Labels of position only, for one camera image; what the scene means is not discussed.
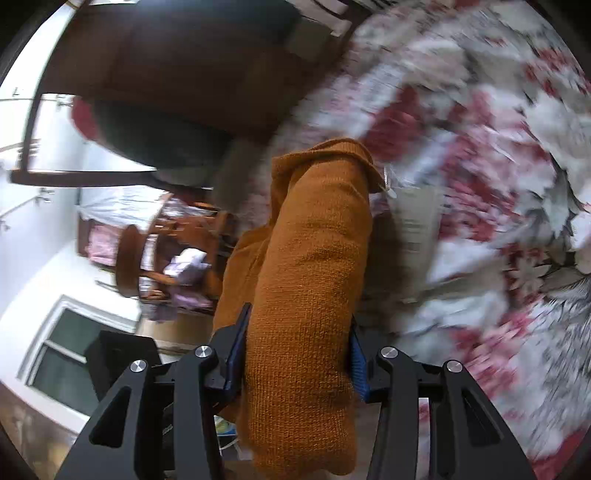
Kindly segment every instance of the red and white floral fabric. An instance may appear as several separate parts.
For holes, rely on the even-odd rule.
[[[401,2],[357,30],[282,126],[241,215],[266,221],[273,156],[333,137],[363,141],[399,186],[439,187],[419,301],[387,288],[372,301],[403,351],[467,366],[540,480],[591,421],[590,88],[526,2]]]

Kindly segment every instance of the pink fabric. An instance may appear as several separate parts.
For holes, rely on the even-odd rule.
[[[88,258],[95,263],[114,267],[121,232],[122,229],[115,226],[95,225],[88,238]]]

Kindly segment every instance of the orange knit sweater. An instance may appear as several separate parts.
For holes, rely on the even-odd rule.
[[[345,355],[381,183],[350,139],[275,158],[271,218],[229,259],[214,328],[253,304],[238,430],[269,479],[355,467]]]

